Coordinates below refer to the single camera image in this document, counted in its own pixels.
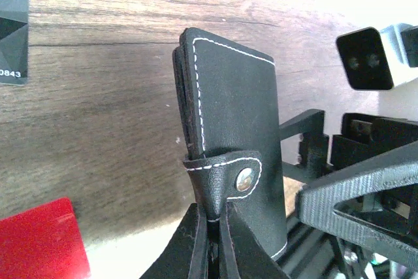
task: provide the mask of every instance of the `red object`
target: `red object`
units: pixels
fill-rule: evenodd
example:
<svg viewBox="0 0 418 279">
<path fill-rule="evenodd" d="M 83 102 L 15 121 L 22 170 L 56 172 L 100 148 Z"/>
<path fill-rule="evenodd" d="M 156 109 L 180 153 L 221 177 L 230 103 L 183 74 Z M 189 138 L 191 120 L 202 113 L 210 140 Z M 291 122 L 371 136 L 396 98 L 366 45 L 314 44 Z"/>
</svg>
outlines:
<svg viewBox="0 0 418 279">
<path fill-rule="evenodd" d="M 0 220 L 0 279 L 86 279 L 90 267 L 68 198 Z"/>
</svg>

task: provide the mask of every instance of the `wooden tabletop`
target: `wooden tabletop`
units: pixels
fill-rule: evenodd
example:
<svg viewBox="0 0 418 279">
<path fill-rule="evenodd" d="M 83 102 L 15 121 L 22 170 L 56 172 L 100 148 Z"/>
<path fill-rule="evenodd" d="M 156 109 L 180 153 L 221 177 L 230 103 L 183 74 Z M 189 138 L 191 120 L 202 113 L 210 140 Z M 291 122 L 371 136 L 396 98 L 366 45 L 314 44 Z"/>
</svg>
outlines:
<svg viewBox="0 0 418 279">
<path fill-rule="evenodd" d="M 337 1 L 30 0 L 29 83 L 0 86 L 0 218 L 68 196 L 93 273 L 137 278 L 193 202 L 171 59 L 180 33 L 273 56 L 280 121 L 320 108 L 337 133 L 344 112 L 377 108 L 347 83 L 334 42 L 358 25 Z M 297 139 L 282 147 L 295 161 Z M 285 183 L 291 211 L 298 184 Z M 122 258 L 114 243 L 133 235 Z"/>
</svg>

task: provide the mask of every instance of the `screw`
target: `screw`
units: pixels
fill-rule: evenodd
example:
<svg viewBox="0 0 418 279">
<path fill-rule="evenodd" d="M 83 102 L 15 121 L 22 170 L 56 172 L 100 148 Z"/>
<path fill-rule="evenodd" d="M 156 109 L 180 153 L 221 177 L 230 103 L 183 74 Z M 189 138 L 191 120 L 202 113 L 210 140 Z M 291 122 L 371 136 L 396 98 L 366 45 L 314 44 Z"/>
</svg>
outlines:
<svg viewBox="0 0 418 279">
<path fill-rule="evenodd" d="M 242 169 L 240 173 L 238 174 L 238 176 L 236 177 L 235 188 L 239 192 L 244 192 L 247 189 L 249 189 L 249 187 L 253 183 L 253 179 L 254 179 L 253 169 L 251 168 Z"/>
<path fill-rule="evenodd" d="M 348 265 L 352 265 L 354 263 L 356 263 L 359 260 L 359 258 L 357 257 L 357 254 L 352 252 L 350 249 L 346 249 L 344 252 L 344 261 L 346 261 L 346 263 Z"/>
</svg>

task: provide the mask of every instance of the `triangular logo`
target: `triangular logo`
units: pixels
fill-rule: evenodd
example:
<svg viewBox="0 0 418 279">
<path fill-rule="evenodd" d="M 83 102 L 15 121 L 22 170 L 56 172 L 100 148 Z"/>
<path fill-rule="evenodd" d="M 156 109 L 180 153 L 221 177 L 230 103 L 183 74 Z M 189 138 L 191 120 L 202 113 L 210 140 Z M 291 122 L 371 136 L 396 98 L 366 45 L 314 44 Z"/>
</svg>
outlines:
<svg viewBox="0 0 418 279">
<path fill-rule="evenodd" d="M 23 22 L 0 18 L 0 41 L 25 25 Z"/>
</svg>

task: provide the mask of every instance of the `wooden table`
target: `wooden table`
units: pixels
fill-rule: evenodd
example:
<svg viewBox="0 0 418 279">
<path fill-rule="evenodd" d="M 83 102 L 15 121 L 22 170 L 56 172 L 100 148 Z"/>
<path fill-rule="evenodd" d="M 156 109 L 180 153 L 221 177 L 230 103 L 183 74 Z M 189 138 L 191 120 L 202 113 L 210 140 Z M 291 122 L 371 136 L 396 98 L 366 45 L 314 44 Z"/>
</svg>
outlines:
<svg viewBox="0 0 418 279">
<path fill-rule="evenodd" d="M 377 95 L 348 86 L 334 41 L 357 25 L 335 1 L 30 0 L 29 83 L 0 86 L 0 218 L 68 196 L 93 274 L 137 278 L 193 201 L 171 60 L 180 33 L 270 54 L 280 121 L 321 108 L 337 133 Z M 296 157 L 297 139 L 285 141 L 284 160 Z M 298 184 L 285 184 L 291 211 Z"/>
</svg>

